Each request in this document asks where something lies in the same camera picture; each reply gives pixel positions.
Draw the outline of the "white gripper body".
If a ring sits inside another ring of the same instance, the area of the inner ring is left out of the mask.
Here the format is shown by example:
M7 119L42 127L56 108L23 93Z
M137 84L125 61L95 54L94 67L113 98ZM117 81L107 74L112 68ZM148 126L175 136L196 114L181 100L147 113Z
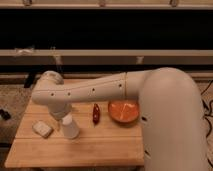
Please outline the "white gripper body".
M77 123L70 114L62 118L61 128L64 136L68 139L76 138L80 132Z

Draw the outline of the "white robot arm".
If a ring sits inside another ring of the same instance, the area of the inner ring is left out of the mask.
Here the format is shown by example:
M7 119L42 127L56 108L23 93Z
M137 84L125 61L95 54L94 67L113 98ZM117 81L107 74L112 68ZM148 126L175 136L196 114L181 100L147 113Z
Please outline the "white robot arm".
M124 72L65 84L46 71L32 100L60 120L75 102L136 100L143 131L145 171L208 171L202 97L194 80L175 68Z

